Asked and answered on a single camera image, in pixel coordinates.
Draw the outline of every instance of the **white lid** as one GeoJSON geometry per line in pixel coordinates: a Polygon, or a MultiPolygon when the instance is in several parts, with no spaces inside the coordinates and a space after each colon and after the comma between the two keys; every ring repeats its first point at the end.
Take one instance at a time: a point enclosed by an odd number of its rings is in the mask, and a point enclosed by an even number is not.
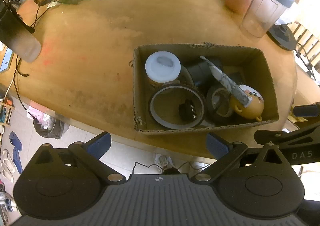
{"type": "Polygon", "coordinates": [[[147,76],[157,82],[166,83],[175,80],[180,74],[180,61],[172,53],[159,51],[148,57],[145,65],[147,76]]]}

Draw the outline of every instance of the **blue slipper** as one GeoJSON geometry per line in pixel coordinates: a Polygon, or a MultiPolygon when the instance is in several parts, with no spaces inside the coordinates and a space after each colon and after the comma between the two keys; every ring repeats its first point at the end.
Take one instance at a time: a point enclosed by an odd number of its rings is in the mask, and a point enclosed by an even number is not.
{"type": "Polygon", "coordinates": [[[17,150],[22,150],[22,143],[18,139],[17,135],[12,131],[9,135],[10,143],[17,148],[17,150]]]}
{"type": "Polygon", "coordinates": [[[21,161],[20,161],[19,151],[16,147],[14,147],[13,151],[12,151],[12,160],[13,160],[14,164],[16,165],[19,174],[21,174],[22,173],[22,165],[21,165],[21,161]]]}

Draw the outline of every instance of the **beige shoe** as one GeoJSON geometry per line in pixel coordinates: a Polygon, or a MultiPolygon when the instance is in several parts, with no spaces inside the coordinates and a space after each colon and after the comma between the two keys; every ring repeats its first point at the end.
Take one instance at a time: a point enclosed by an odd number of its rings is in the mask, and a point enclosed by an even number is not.
{"type": "Polygon", "coordinates": [[[8,179],[11,183],[13,183],[13,175],[12,175],[12,173],[9,171],[8,167],[7,167],[3,162],[1,162],[0,171],[1,171],[1,174],[2,174],[6,179],[8,179]]]}
{"type": "Polygon", "coordinates": [[[16,167],[14,166],[14,163],[12,161],[12,158],[9,154],[9,151],[7,149],[4,149],[2,151],[2,159],[1,161],[7,166],[7,168],[9,169],[9,171],[11,173],[14,173],[16,171],[16,167]]]}

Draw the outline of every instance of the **roll of tape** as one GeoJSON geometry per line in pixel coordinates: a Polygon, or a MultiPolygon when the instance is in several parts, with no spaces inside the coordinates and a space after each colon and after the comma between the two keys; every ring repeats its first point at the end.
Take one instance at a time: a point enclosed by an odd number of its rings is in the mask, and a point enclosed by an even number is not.
{"type": "Polygon", "coordinates": [[[204,96],[198,91],[198,89],[196,87],[191,86],[191,85],[187,85],[187,84],[182,84],[182,83],[169,83],[169,84],[165,84],[164,86],[158,88],[158,90],[151,96],[148,106],[149,106],[149,113],[150,113],[151,117],[156,122],[158,122],[162,126],[164,126],[166,128],[169,128],[169,129],[186,129],[186,128],[192,128],[194,126],[197,126],[203,121],[203,119],[205,117],[205,112],[206,112],[204,96]],[[200,101],[200,105],[201,105],[200,113],[197,114],[197,118],[194,121],[192,121],[192,122],[190,122],[188,124],[173,124],[173,123],[169,123],[169,122],[161,119],[157,115],[156,110],[154,108],[154,101],[155,101],[156,97],[159,96],[159,94],[165,92],[166,90],[174,90],[174,89],[177,89],[177,88],[185,89],[185,90],[187,90],[189,92],[192,92],[197,97],[197,99],[200,101]]]}
{"type": "Polygon", "coordinates": [[[230,107],[230,93],[220,83],[210,87],[206,97],[206,104],[208,113],[213,121],[227,124],[232,120],[234,112],[230,107]]]}

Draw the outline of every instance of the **wooden table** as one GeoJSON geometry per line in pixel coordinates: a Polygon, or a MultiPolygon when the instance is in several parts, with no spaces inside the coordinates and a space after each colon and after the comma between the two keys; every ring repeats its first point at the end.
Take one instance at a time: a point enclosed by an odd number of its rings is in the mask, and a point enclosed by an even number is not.
{"type": "MultiPolygon", "coordinates": [[[[19,13],[31,24],[36,10],[37,5],[28,0],[19,13]]],[[[280,49],[268,36],[259,42],[246,38],[239,30],[241,19],[224,6],[224,0],[85,0],[79,5],[59,5],[36,26],[34,36],[42,51],[34,62],[22,62],[21,71],[30,76],[18,76],[20,94],[63,116],[128,139],[212,157],[205,148],[205,133],[146,136],[133,130],[129,65],[133,51],[155,43],[256,47],[268,61],[280,119],[260,127],[217,132],[228,141],[254,146],[255,130],[282,129],[296,90],[296,64],[292,52],[280,49]]],[[[0,83],[8,86],[13,72],[14,64],[1,74],[0,83]]]]}

